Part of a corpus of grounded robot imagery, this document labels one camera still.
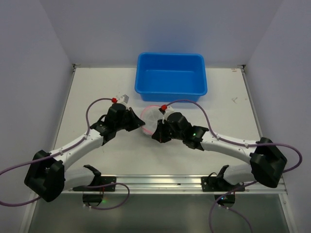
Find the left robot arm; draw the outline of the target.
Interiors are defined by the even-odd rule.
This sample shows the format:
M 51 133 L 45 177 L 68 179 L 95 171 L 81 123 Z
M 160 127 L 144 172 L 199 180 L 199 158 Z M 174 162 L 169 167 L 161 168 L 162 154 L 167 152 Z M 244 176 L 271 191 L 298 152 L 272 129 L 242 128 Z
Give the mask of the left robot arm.
M 26 174 L 24 183 L 46 202 L 55 200 L 62 191 L 76 188 L 103 185 L 101 173 L 93 166 L 69 171 L 79 159 L 112 140 L 118 131 L 128 132 L 145 125 L 132 110 L 121 103 L 113 104 L 107 114 L 88 127 L 79 138 L 62 148 L 37 152 Z

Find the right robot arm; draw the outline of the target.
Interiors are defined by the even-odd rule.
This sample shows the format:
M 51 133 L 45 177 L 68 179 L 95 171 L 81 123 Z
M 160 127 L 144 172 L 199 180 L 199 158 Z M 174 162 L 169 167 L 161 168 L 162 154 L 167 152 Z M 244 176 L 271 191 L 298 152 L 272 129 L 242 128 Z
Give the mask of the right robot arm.
M 218 173 L 219 181 L 230 186 L 256 181 L 276 188 L 287 164 L 286 157 L 268 138 L 262 137 L 260 141 L 222 139 L 208 128 L 191 125 L 180 112 L 158 120 L 152 139 L 159 143 L 181 140 L 190 149 L 218 152 L 243 161 L 239 166 L 223 166 Z

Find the white mesh laundry bag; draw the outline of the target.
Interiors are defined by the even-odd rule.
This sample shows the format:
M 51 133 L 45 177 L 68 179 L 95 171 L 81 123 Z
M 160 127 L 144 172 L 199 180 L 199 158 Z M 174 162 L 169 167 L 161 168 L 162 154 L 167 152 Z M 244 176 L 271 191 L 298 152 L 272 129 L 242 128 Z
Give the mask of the white mesh laundry bag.
M 152 136 L 157 129 L 158 120 L 162 120 L 163 116 L 159 105 L 150 105 L 144 108 L 140 115 L 140 119 L 145 122 L 145 125 L 141 127 L 143 133 Z

